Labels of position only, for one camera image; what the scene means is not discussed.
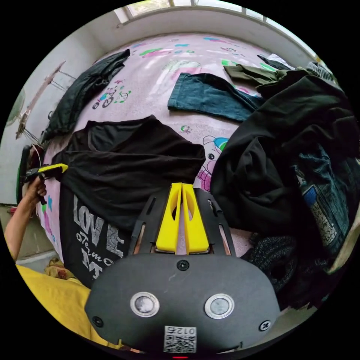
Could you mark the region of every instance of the gray knit fabric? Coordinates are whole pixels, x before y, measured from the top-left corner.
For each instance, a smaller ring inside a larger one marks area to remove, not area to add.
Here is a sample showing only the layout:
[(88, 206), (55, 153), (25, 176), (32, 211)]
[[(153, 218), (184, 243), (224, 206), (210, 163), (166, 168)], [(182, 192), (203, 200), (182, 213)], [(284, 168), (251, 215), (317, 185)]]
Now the gray knit fabric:
[(335, 76), (330, 73), (326, 68), (320, 65), (317, 61), (308, 63), (306, 70), (319, 78), (336, 82)]

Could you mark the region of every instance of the screw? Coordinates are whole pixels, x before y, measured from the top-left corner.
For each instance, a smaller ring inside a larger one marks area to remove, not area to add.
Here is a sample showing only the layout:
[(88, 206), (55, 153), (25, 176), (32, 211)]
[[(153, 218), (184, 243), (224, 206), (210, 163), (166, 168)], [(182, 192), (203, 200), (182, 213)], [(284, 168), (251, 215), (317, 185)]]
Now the screw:
[(104, 326), (104, 322), (98, 316), (93, 316), (93, 323), (97, 327), (103, 327)]
[(186, 261), (186, 260), (180, 260), (178, 261), (178, 263), (176, 264), (176, 267), (180, 270), (180, 271), (186, 271), (189, 268), (190, 264)]
[(260, 324), (259, 330), (260, 331), (265, 331), (270, 327), (270, 325), (271, 325), (271, 322), (269, 320), (265, 320)]

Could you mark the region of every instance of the yellow fabric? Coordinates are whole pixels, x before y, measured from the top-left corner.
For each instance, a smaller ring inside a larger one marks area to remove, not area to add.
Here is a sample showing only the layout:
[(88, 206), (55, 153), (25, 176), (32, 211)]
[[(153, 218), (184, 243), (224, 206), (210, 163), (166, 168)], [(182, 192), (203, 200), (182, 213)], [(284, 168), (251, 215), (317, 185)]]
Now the yellow fabric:
[(90, 289), (77, 279), (63, 280), (17, 265), (26, 285), (40, 304), (62, 325), (100, 345), (119, 349), (102, 339), (91, 325), (84, 307)]

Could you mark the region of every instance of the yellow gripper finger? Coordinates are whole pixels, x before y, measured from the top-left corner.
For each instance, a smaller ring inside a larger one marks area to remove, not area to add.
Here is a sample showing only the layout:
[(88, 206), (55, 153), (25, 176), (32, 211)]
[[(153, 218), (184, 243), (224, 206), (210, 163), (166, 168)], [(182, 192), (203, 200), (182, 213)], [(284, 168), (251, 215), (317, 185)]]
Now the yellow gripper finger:
[(171, 185), (168, 202), (156, 240), (157, 251), (176, 253), (180, 224), (181, 187), (181, 183), (173, 183)]
[(183, 184), (184, 227), (187, 254), (204, 254), (209, 252), (209, 242), (201, 219), (194, 188)]

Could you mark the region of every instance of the white wall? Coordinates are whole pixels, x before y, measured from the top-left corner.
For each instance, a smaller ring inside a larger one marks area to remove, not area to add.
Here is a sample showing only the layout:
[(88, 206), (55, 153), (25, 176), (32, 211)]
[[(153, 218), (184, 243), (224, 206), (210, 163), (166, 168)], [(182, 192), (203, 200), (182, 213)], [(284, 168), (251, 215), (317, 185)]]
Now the white wall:
[[(77, 77), (89, 68), (99, 57), (105, 54), (103, 46), (92, 36), (86, 27), (82, 27), (58, 44), (38, 65), (24, 85), (26, 99), (23, 106), (25, 111), (44, 79), (63, 61), (66, 63), (62, 71)], [(73, 79), (58, 73), (54, 79), (64, 87), (68, 87)], [(26, 128), (36, 137), (48, 124), (48, 113), (54, 110), (56, 104), (63, 96), (64, 91), (49, 85), (36, 103), (31, 112)], [(18, 122), (6, 127), (0, 145), (0, 203), (16, 203), (16, 178), (20, 164), (23, 147), (29, 144), (29, 140), (22, 134), (20, 139), (15, 140)]]
[(159, 34), (203, 32), (239, 38), (276, 53), (293, 66), (305, 67), (312, 57), (287, 36), (256, 19), (230, 14), (223, 9), (178, 7), (145, 14), (122, 25), (111, 11), (86, 25), (110, 52), (130, 42)]

